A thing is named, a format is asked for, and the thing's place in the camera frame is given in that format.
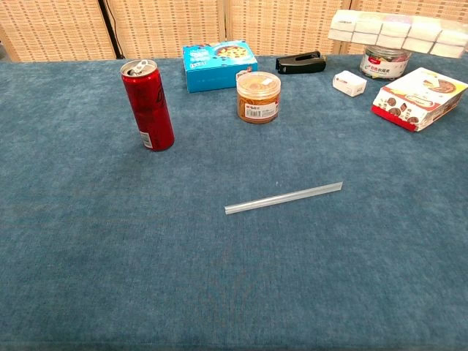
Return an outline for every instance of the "stapler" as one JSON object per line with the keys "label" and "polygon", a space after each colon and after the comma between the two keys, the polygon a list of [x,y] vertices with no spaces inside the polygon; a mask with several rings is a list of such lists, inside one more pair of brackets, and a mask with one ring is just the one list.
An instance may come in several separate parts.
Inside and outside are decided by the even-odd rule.
{"label": "stapler", "polygon": [[319,51],[283,56],[276,59],[276,69],[278,73],[285,75],[321,72],[325,69],[326,65],[327,58],[325,56],[320,56]]}

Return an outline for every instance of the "wicker screen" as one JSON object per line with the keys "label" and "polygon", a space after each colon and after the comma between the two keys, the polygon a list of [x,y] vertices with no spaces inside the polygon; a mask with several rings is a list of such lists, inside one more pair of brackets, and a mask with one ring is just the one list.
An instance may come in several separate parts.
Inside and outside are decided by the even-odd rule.
{"label": "wicker screen", "polygon": [[108,5],[128,59],[178,57],[183,45],[224,40],[222,0],[108,0]]}
{"label": "wicker screen", "polygon": [[[468,0],[353,0],[353,10],[402,13],[468,23]],[[364,45],[343,44],[341,53],[362,53]]]}
{"label": "wicker screen", "polygon": [[349,0],[227,0],[227,38],[245,39],[256,55],[319,50],[338,53],[329,40],[331,18]]}
{"label": "wicker screen", "polygon": [[96,0],[5,0],[0,40],[12,61],[115,59]]}

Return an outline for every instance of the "clear plastic straw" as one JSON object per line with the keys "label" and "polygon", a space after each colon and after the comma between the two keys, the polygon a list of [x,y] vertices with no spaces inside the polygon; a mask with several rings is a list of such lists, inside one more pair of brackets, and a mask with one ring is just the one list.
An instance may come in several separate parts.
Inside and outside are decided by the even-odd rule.
{"label": "clear plastic straw", "polygon": [[341,190],[342,185],[343,182],[340,181],[339,183],[318,186],[316,188],[305,189],[299,192],[288,192],[287,194],[266,197],[260,200],[249,201],[247,203],[238,203],[236,205],[225,206],[224,210],[226,211],[226,214],[235,214],[236,212],[248,211],[253,210],[254,208],[276,205],[277,203],[286,203],[287,201],[304,199],[305,197],[326,194],[328,192],[337,192]]}

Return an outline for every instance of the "clear plastic container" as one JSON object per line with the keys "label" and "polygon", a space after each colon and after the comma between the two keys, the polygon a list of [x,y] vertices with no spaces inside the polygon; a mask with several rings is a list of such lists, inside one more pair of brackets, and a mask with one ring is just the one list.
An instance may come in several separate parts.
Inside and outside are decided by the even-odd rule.
{"label": "clear plastic container", "polygon": [[274,120],[279,112],[280,79],[267,72],[249,72],[237,79],[237,112],[249,123]]}
{"label": "clear plastic container", "polygon": [[359,68],[371,78],[396,79],[403,74],[410,57],[406,50],[366,46]]}

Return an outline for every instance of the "red can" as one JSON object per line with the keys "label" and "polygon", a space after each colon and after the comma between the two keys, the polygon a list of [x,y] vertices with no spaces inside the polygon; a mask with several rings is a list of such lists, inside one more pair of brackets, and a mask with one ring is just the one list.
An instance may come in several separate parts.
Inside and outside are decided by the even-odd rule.
{"label": "red can", "polygon": [[174,144],[161,75],[156,62],[135,60],[120,69],[143,144],[154,151]]}

